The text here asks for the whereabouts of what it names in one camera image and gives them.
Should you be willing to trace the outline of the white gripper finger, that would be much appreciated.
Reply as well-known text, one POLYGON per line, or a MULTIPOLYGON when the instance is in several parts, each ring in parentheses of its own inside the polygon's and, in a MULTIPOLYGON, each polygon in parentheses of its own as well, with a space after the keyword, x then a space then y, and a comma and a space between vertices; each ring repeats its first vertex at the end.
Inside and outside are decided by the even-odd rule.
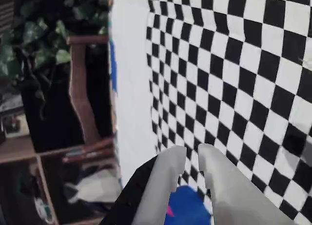
POLYGON ((241 171, 210 144, 198 146, 199 169, 211 193, 216 225, 292 225, 241 171))
POLYGON ((170 194, 176 191, 185 162, 186 148, 183 146, 172 146, 157 155, 133 219, 134 225, 164 224, 170 194))

